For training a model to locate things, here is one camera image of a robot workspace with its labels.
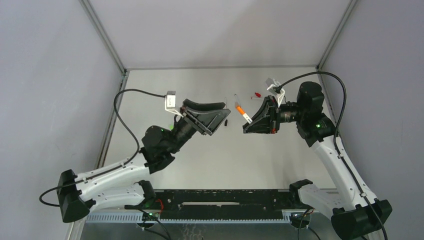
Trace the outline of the white pen peach end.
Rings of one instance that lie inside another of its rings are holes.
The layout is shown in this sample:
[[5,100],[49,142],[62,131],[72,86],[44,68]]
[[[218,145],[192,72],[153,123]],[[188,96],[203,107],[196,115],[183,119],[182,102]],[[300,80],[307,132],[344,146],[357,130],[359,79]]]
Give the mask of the white pen peach end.
[[246,120],[246,122],[247,122],[248,124],[250,124],[250,123],[252,123],[252,122],[253,122],[253,120],[249,117],[249,115],[248,115],[246,112],[242,112],[242,113],[241,113],[241,115],[242,115],[242,117]]

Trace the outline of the orange pen cap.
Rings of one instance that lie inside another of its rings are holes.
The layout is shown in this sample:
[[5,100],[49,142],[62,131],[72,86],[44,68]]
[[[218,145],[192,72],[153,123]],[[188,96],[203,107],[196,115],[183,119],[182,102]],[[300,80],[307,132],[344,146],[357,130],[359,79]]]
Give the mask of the orange pen cap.
[[235,109],[241,114],[241,115],[245,115],[245,111],[243,110],[243,108],[241,107],[241,105],[236,101],[235,104]]

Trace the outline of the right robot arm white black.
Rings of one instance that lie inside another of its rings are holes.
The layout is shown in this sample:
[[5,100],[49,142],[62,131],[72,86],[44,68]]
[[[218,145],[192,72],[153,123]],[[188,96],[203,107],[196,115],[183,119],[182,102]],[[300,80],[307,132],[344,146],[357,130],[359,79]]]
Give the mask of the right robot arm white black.
[[291,203],[317,210],[330,221],[342,240],[363,238],[384,230],[392,212],[387,200],[380,200],[368,187],[348,157],[334,123],[323,112],[324,94],[320,84],[303,82],[295,102],[284,102],[282,84],[266,81],[269,96],[252,117],[246,117],[245,134],[276,134],[282,123],[295,123],[297,131],[321,160],[337,193],[318,188],[308,179],[289,186]]

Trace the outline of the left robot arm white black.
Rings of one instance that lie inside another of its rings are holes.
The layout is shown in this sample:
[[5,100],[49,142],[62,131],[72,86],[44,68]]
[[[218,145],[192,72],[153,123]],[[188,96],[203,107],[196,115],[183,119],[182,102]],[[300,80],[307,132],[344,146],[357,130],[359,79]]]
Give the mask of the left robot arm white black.
[[76,222],[91,212],[111,207],[150,207],[156,194],[145,177],[171,164],[194,134],[213,135],[230,112],[223,102],[185,99],[173,129],[148,127],[136,156],[88,172],[63,171],[56,191],[62,221]]

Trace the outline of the small circuit board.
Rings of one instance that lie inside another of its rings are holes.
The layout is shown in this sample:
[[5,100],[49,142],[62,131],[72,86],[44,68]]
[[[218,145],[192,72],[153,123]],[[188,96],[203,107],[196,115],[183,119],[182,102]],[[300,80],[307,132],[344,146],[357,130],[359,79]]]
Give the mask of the small circuit board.
[[157,221],[160,219],[160,214],[158,212],[147,212],[143,213],[142,215],[142,221],[143,222],[149,222],[149,221]]

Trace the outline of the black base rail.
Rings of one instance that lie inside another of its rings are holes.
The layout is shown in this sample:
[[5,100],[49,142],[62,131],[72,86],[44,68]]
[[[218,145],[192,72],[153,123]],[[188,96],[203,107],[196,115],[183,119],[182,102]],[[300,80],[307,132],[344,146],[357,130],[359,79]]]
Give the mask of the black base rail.
[[148,210],[162,220],[270,221],[284,211],[306,210],[287,189],[163,189]]

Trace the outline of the aluminium frame profile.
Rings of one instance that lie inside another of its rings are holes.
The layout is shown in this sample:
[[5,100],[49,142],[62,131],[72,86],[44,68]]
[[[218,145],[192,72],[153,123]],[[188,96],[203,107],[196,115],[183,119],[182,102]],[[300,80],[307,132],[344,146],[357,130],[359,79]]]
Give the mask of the aluminium frame profile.
[[99,168],[102,168],[105,164],[108,148],[110,146],[113,130],[116,124],[116,114],[115,114],[115,98],[118,95],[118,93],[125,89],[127,81],[128,81],[129,71],[126,69],[124,73],[121,75],[121,79],[118,85],[118,89],[116,90],[115,94],[113,95],[111,99],[111,112],[109,114],[109,117],[107,119],[107,125],[105,132],[103,134],[99,154],[97,156],[97,160],[94,164],[94,170],[97,170]]

